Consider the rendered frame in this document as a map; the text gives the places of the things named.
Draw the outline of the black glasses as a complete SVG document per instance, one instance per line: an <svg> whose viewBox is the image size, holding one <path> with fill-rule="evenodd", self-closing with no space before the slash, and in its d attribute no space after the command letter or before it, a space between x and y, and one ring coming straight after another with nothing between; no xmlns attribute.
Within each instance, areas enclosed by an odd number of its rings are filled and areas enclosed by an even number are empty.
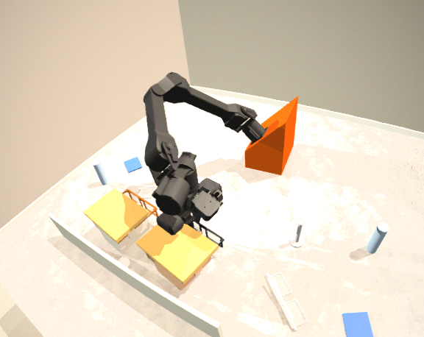
<svg viewBox="0 0 424 337"><path fill-rule="evenodd" d="M200 234L202 234L202 229L204 229L205 235L207 238L212 240L214 243L218 244L219 247L224 248L223 242L225 241L225 239L222 236L216 234L212 230L208 229L206 226L200 224L195 219L193 220L193 223L194 223L194 230L196 230L197 232L201 232Z"/></svg>

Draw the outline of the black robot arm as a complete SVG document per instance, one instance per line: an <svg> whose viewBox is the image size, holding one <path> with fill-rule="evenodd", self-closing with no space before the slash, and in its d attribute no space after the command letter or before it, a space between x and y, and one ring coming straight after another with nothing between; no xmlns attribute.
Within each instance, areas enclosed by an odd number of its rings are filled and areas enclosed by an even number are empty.
<svg viewBox="0 0 424 337"><path fill-rule="evenodd" d="M169 134L164 102L190 104L217 116L226 127L237 133L242 130L252 141L251 145L268 130L268 127L264 129L255 119L258 116L255 110L240 104L221 102L192 88L184 77L174 72L151 86L143 101L148 129L144 160L157 186L151 195L159 210L171 216L180 214L189 192L198 185L194 162L197 155L182 152L178 158L177 144L173 135ZM187 199L187 211L194 211L204 221L210 221L224 204L222 200L220 190L206 193L201 186L195 196L191 195Z"/></svg>

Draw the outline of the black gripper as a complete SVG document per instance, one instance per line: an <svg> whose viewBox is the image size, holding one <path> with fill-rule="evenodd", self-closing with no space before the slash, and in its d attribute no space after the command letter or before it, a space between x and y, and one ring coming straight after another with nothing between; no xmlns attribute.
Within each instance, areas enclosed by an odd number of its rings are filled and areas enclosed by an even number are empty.
<svg viewBox="0 0 424 337"><path fill-rule="evenodd" d="M214 192L215 190L220 190L222 192L222 187L219 183L209 179L209 178L205 178L202 182L198 182L198 185L195 189L191 190L189 192L189 195L187 197L187 199L191 196L191 195L196 195L199 192L199 188L203 186L203 188L205 189L206 193L210 192ZM157 223L158 225L165 230L168 234L170 235L175 235L177 234L179 231L181 231L184 227L184 224L187 224L189 227L191 227L192 229L194 228L194 223L193 220L195 219L196 221L200 222L201 217L195 213L194 211L191 212L187 211L187 199L185 201L185 204L183 205L183 208L180 211L180 214L175 215L175 216L171 216L165 213L161 213L158 217L157 217Z"/></svg>

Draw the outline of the grey rectangular panel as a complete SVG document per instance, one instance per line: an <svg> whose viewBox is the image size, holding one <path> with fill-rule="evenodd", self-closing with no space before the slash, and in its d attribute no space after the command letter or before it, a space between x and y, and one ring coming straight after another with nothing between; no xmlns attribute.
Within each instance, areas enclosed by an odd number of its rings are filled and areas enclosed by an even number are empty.
<svg viewBox="0 0 424 337"><path fill-rule="evenodd" d="M191 308L187 304L181 302L179 299L174 298L171 294L159 289L156 285L148 282L140 275L131 271L123 264L109 256L106 252L94 246L88 240L84 239L81 235L76 233L73 229L57 219L51 213L48 214L51 221L63 234L77 248L81 249L97 263L112 272L125 283L131 285L138 292L147 296L163 308L171 311L175 316L180 317L187 323L195 326L197 329L208 334L211 337L223 337L221 324L208 316L198 312L196 309Z"/></svg>

